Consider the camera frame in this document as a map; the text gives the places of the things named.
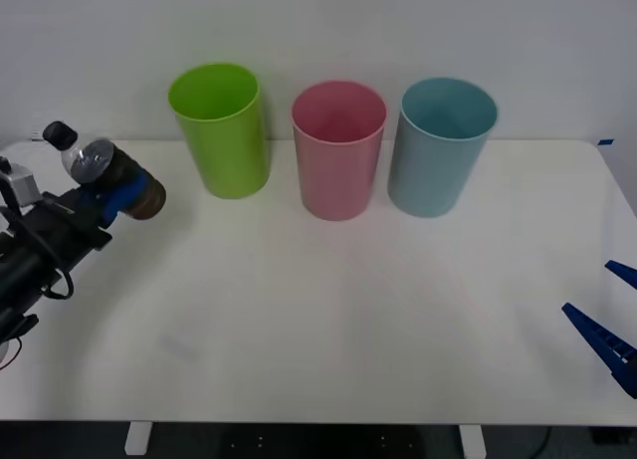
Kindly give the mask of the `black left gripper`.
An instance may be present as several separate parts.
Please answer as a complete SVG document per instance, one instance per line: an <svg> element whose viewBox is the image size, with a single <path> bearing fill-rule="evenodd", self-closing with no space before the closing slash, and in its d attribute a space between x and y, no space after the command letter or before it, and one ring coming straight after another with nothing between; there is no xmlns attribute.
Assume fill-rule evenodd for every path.
<svg viewBox="0 0 637 459"><path fill-rule="evenodd" d="M24 269L30 273L71 272L111 239L106 229L138 200L149 183L139 174L130 183L101 188L95 182L56 196L36 187L22 193Z"/></svg>

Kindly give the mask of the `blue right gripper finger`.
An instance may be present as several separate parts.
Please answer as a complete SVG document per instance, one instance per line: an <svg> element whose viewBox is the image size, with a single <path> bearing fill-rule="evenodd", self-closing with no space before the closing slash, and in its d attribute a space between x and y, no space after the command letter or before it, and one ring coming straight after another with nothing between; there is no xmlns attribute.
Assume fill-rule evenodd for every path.
<svg viewBox="0 0 637 459"><path fill-rule="evenodd" d="M615 381L630 397L635 399L636 348L604 328L571 303L565 303L561 310L606 365Z"/></svg>
<svg viewBox="0 0 637 459"><path fill-rule="evenodd" d="M609 260L604 268L620 278L633 289L637 289L637 270L619 262Z"/></svg>

